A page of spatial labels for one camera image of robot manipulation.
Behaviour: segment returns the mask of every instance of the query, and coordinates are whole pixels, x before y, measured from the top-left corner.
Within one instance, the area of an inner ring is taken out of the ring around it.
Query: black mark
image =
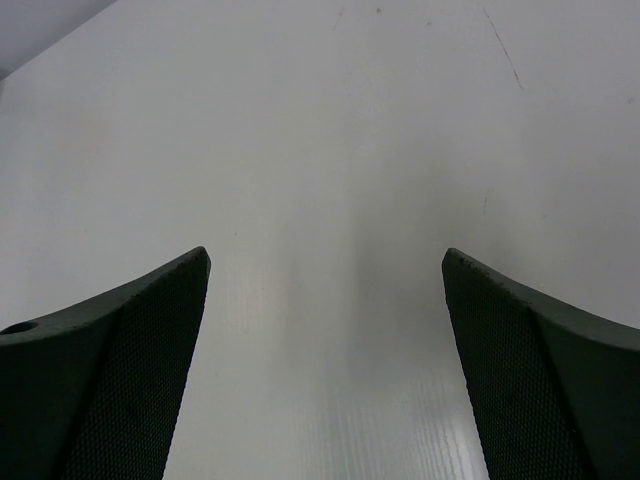
[[[340,14],[338,15],[338,18],[336,19],[336,23],[333,25],[333,30],[332,32],[336,31],[336,28],[338,28],[338,24],[340,23],[340,19],[342,18],[342,14],[344,13],[344,7],[342,7],[340,9]]]
[[[516,69],[513,66],[513,62],[511,61],[511,57],[509,56],[509,52],[507,52],[507,49],[505,48],[504,43],[502,43],[502,39],[500,38],[500,35],[498,35],[498,30],[496,30],[496,26],[493,24],[493,20],[491,20],[491,17],[489,16],[489,14],[487,13],[487,10],[485,8],[483,8],[482,10],[484,11],[484,14],[489,19],[489,23],[491,24],[491,28],[493,28],[493,33],[496,34],[496,37],[498,38],[498,41],[500,42],[500,45],[502,46],[502,50],[504,50],[504,54],[506,55],[507,60],[509,60],[509,65],[511,65],[511,70],[513,70],[513,74],[516,77],[516,82],[518,82],[518,86],[520,87],[521,90],[524,90],[524,87],[520,83],[520,78],[518,77],[518,72],[516,72]]]

